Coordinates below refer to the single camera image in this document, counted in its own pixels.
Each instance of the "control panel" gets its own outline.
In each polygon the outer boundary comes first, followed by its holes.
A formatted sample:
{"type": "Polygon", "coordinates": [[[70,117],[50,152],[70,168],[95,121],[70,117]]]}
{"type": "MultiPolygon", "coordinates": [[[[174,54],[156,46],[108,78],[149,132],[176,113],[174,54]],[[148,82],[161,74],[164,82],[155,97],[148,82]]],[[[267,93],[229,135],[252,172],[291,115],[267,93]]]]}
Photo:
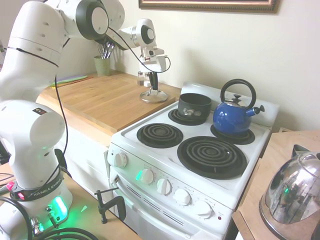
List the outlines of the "control panel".
{"type": "Polygon", "coordinates": [[[148,163],[147,159],[142,160],[114,144],[109,147],[107,161],[122,177],[142,189],[150,198],[200,221],[218,233],[224,234],[227,230],[233,211],[185,184],[184,179],[176,179],[148,163]],[[125,166],[118,164],[118,155],[125,156],[125,166]]]}

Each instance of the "oven handle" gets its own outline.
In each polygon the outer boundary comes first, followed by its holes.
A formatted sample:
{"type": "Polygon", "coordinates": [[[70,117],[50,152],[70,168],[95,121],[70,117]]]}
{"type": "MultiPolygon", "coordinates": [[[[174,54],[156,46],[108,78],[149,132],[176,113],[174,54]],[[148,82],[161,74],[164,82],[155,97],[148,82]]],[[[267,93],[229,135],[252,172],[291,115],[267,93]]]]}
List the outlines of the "oven handle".
{"type": "Polygon", "coordinates": [[[179,231],[171,226],[168,226],[167,224],[163,223],[159,219],[155,218],[154,216],[152,216],[149,213],[147,213],[146,211],[144,211],[143,208],[139,204],[137,204],[129,199],[129,197],[126,195],[124,189],[120,186],[120,184],[116,184],[115,182],[113,182],[112,187],[113,188],[118,187],[119,190],[115,190],[116,194],[118,194],[119,196],[122,196],[124,198],[125,202],[127,203],[127,205],[133,211],[137,212],[143,219],[148,221],[150,224],[152,224],[156,228],[161,229],[162,231],[164,231],[170,235],[172,235],[172,233],[173,233],[173,234],[178,235],[179,237],[182,237],[184,239],[191,238],[191,236],[189,234],[184,233],[182,231],[179,231]]]}

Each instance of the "wooden picture frame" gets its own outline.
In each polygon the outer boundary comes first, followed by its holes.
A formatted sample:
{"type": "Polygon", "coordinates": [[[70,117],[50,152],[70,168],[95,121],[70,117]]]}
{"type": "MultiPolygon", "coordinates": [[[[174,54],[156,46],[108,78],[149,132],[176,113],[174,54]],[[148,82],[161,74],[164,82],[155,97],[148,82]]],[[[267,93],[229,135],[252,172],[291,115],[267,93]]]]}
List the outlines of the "wooden picture frame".
{"type": "Polygon", "coordinates": [[[139,0],[140,9],[276,13],[280,0],[139,0]]]}

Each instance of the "wooden countertop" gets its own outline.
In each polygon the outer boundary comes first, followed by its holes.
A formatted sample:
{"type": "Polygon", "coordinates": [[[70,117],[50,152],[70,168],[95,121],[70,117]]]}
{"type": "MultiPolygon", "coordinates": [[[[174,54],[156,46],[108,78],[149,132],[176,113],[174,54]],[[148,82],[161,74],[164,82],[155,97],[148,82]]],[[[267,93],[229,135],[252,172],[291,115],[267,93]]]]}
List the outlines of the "wooden countertop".
{"type": "Polygon", "coordinates": [[[255,167],[233,220],[244,240],[278,240],[259,213],[259,201],[278,169],[292,155],[295,144],[310,151],[320,150],[320,130],[273,133],[263,158],[255,167]]]}
{"type": "MultiPolygon", "coordinates": [[[[8,163],[0,165],[0,173],[12,173],[8,163]]],[[[106,212],[108,223],[102,224],[101,216],[98,213],[98,201],[66,174],[64,175],[64,182],[73,195],[73,202],[68,219],[60,225],[61,228],[84,229],[94,234],[99,240],[141,240],[136,233],[110,211],[106,212]]]]}
{"type": "MultiPolygon", "coordinates": [[[[137,85],[137,79],[136,76],[113,71],[111,76],[94,77],[58,90],[65,109],[112,135],[174,103],[180,95],[180,88],[160,83],[159,89],[169,95],[168,100],[162,103],[143,102],[140,94],[149,88],[137,85]]],[[[55,89],[47,88],[40,96],[58,103],[55,89]]]]}

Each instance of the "kettle handle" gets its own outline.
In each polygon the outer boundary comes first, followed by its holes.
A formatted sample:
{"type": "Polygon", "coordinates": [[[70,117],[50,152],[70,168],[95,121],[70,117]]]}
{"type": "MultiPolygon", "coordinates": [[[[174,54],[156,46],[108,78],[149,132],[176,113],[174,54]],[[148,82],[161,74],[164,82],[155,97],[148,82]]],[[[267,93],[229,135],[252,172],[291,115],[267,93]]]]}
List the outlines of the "kettle handle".
{"type": "Polygon", "coordinates": [[[251,96],[252,96],[251,97],[251,102],[245,109],[246,110],[251,109],[256,104],[256,100],[257,100],[256,90],[255,90],[254,86],[251,85],[250,82],[248,82],[246,80],[243,80],[243,79],[238,79],[238,78],[237,79],[232,79],[232,80],[228,81],[221,88],[221,93],[220,93],[221,102],[225,102],[226,101],[225,93],[226,93],[227,88],[229,88],[230,86],[235,85],[235,84],[244,84],[244,85],[248,86],[248,88],[250,89],[251,96]]]}

